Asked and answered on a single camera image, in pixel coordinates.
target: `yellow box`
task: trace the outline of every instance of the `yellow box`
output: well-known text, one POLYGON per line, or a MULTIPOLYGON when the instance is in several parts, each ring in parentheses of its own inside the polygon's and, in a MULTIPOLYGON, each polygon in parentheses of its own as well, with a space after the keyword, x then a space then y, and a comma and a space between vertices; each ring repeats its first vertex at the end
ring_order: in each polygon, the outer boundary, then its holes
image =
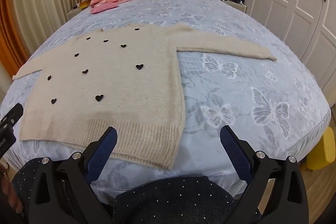
POLYGON ((310 170, 321 169, 334 162, 335 157, 335 135, 332 128, 328 127, 318 144, 308 153, 307 168, 310 170))
POLYGON ((86 8, 90 5, 90 2, 91 0, 85 0, 85 1, 82 1, 80 4, 79 4, 79 8, 80 9, 83 9, 83 8, 86 8))

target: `heart-shaped button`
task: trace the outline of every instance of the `heart-shaped button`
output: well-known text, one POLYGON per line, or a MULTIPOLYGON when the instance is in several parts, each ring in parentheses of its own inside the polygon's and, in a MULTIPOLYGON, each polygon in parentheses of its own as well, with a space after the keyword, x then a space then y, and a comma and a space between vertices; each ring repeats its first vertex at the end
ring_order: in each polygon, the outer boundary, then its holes
POLYGON ((97 96, 96 96, 96 100, 97 100, 98 102, 100 102, 100 100, 103 99, 103 97, 104 97, 103 94, 101 94, 101 95, 97 95, 97 96))

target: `knit sweater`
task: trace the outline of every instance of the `knit sweater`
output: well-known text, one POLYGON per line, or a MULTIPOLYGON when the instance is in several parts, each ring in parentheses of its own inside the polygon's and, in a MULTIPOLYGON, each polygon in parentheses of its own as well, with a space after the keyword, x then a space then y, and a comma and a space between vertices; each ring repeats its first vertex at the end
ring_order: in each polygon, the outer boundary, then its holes
POLYGON ((276 60, 258 44, 183 24, 129 25, 72 37, 13 76, 42 70, 24 108, 20 140, 86 147, 112 126, 118 131, 112 157, 171 168, 185 120, 176 51, 276 60))

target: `white butterfly print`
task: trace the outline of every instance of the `white butterfly print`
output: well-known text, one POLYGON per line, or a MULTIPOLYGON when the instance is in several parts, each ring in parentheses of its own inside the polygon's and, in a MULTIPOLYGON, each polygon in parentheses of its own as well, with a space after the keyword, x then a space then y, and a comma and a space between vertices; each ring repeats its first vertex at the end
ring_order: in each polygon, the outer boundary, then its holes
POLYGON ((184 13, 180 15, 180 17, 191 17, 192 15, 190 13, 184 13))
POLYGON ((214 105, 213 107, 201 106, 204 117, 207 119, 208 125, 219 128, 223 122, 228 125, 235 123, 230 104, 224 104, 222 107, 214 105))
POLYGON ((294 75, 294 79, 295 79, 295 86, 299 89, 299 90, 304 90, 306 92, 307 97, 309 98, 309 100, 313 100, 313 97, 311 96, 312 91, 309 87, 307 86, 303 86, 301 81, 294 75))
POLYGON ((290 124, 285 120, 289 118, 289 106, 286 102, 274 103, 268 102, 261 91, 251 87, 253 101, 258 105, 252 108, 253 118, 256 124, 260 126, 274 122, 282 135, 288 138, 290 124))
POLYGON ((194 16, 194 19, 200 21, 202 20, 203 18, 205 18, 204 16, 194 16))
POLYGON ((167 22, 166 21, 148 21, 148 20, 142 20, 142 21, 140 21, 140 23, 141 24, 149 24, 149 25, 156 24, 156 25, 163 26, 167 22))
POLYGON ((162 17, 170 17, 171 13, 160 13, 159 15, 162 17))
POLYGON ((224 63, 219 60, 214 59, 211 55, 203 54, 203 68, 209 72, 220 71, 221 74, 225 75, 229 79, 235 79, 237 77, 238 64, 236 63, 224 63))
POLYGON ((308 114, 308 108, 307 108, 307 99, 300 99, 300 107, 298 107, 298 110, 301 112, 301 114, 307 118, 308 114))
POLYGON ((274 76, 275 72, 274 70, 272 70, 270 67, 267 67, 266 65, 264 65, 263 63, 261 63, 266 69, 267 69, 267 72, 265 74, 265 77, 266 78, 269 78, 273 81, 278 81, 278 79, 274 76))
POLYGON ((289 57, 289 55, 287 54, 287 52, 281 48, 279 45, 275 44, 275 43, 272 43, 272 45, 280 52, 282 52, 284 55, 286 55, 287 57, 289 57))

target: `wooden floor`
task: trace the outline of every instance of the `wooden floor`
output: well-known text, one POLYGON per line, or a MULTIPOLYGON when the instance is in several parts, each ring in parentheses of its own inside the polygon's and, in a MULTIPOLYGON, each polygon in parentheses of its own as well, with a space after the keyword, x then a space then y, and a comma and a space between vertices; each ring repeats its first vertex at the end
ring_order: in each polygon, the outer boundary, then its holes
MULTIPOLYGON (((336 125, 333 118, 329 126, 334 130, 334 133, 336 133, 336 125)), ((302 176, 308 196, 309 223, 313 224, 336 193, 336 162, 333 162, 321 170, 302 171, 302 176)), ((261 212, 263 212, 266 207, 273 183, 273 181, 269 182, 266 187, 264 196, 258 207, 261 212)))

